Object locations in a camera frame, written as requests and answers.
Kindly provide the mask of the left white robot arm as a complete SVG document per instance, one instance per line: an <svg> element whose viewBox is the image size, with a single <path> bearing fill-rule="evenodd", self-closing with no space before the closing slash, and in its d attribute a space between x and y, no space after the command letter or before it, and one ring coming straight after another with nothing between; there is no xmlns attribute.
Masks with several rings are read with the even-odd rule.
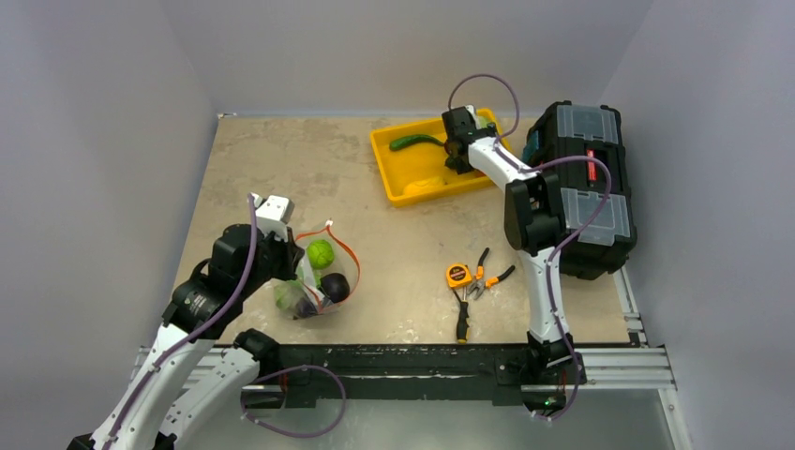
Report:
<svg viewBox="0 0 795 450"><path fill-rule="evenodd" d="M245 300L266 282L291 281L304 251L292 229L271 219L227 227L209 258L172 293L151 349L110 416L71 449L185 449L215 408L246 383L269 383L279 371L278 344L259 331L214 370L185 387Z"/></svg>

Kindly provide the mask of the purple eggplant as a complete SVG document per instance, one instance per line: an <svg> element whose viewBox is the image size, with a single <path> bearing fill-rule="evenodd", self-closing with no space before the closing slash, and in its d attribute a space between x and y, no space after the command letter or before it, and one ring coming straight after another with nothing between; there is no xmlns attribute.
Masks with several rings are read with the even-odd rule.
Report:
<svg viewBox="0 0 795 450"><path fill-rule="evenodd" d="M348 279L339 272L328 273L321 276L320 286L307 288L303 286L305 300L295 319L305 319L332 312L337 304L345 301L351 294L351 285Z"/></svg>

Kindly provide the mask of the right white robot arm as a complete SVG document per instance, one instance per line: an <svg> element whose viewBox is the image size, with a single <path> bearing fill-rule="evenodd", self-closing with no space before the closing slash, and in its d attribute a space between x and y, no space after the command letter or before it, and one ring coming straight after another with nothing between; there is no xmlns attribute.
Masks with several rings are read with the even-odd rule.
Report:
<svg viewBox="0 0 795 450"><path fill-rule="evenodd" d="M442 114L445 150L456 169L484 174L503 193L503 231L522 262L530 292L529 354L526 368L547 382L573 358L560 276L565 219L558 177L533 169L501 143L494 124L484 124L474 107Z"/></svg>

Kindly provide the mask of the clear orange zip bag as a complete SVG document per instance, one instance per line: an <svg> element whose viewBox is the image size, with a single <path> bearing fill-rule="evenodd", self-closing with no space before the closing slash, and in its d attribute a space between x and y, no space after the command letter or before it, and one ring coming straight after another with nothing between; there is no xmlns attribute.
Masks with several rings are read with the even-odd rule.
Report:
<svg viewBox="0 0 795 450"><path fill-rule="evenodd" d="M356 290L361 264L353 249L333 231L327 219L314 231L295 237L304 251L296 269L296 279L278 281L273 294L277 309L295 320L329 314Z"/></svg>

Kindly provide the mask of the white cauliflower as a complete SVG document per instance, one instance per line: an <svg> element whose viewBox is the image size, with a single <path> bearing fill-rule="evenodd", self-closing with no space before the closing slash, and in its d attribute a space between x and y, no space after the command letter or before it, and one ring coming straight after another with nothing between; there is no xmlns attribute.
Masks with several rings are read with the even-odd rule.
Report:
<svg viewBox="0 0 795 450"><path fill-rule="evenodd" d="M300 281L280 281L273 288L277 308L294 317L297 316L306 296Z"/></svg>

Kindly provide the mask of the green lime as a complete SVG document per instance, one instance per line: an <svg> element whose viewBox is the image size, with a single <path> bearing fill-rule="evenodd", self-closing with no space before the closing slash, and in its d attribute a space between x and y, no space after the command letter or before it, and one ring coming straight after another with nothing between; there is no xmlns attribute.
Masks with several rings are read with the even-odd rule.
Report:
<svg viewBox="0 0 795 450"><path fill-rule="evenodd" d="M335 251L329 241L317 239L307 246L307 257L313 270L323 270L336 259Z"/></svg>

